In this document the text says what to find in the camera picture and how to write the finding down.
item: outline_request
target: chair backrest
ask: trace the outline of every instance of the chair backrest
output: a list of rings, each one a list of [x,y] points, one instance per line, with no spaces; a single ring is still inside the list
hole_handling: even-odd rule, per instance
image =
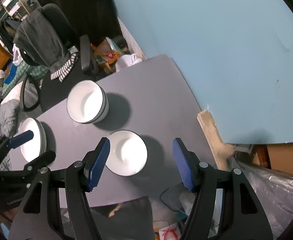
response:
[[[42,10],[43,15],[53,25],[62,43],[68,48],[74,45],[79,49],[80,40],[61,9],[56,4],[49,3],[43,6]]]

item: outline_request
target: stack of plates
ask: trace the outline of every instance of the stack of plates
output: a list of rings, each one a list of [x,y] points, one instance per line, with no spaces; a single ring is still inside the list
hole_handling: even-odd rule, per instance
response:
[[[23,157],[28,161],[34,160],[39,155],[46,152],[47,149],[47,139],[45,135],[44,128],[42,124],[33,118],[27,118],[20,130],[19,133],[26,132],[28,130],[31,130],[34,134],[34,137],[32,140],[24,143],[20,146],[21,152]]]

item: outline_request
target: plaid fabric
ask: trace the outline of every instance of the plaid fabric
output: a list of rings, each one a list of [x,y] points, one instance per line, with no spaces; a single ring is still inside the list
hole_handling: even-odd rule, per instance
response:
[[[58,69],[56,72],[51,74],[51,80],[59,78],[60,82],[70,73],[73,68],[73,64],[78,60],[78,55],[73,53],[70,59],[63,65],[62,68]]]
[[[49,71],[49,68],[45,66],[31,66],[25,63],[23,60],[18,66],[16,70],[15,77],[11,81],[10,84],[3,84],[2,96],[5,98],[8,93],[16,86],[19,80],[25,75],[31,75],[35,80],[39,80],[45,76],[45,74]]]

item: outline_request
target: green checkered cloth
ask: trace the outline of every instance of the green checkered cloth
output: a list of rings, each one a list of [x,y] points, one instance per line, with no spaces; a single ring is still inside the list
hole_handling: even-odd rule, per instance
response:
[[[45,66],[31,66],[23,60],[18,66],[15,76],[10,84],[3,84],[2,96],[5,98],[8,93],[16,86],[19,80],[25,75],[31,75],[35,80],[40,80],[49,71]]]

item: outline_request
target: black curtain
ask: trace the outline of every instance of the black curtain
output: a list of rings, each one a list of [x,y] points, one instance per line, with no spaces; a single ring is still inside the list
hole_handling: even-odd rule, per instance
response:
[[[38,0],[41,6],[54,3],[60,7],[78,37],[87,34],[99,45],[103,37],[122,35],[113,0]]]

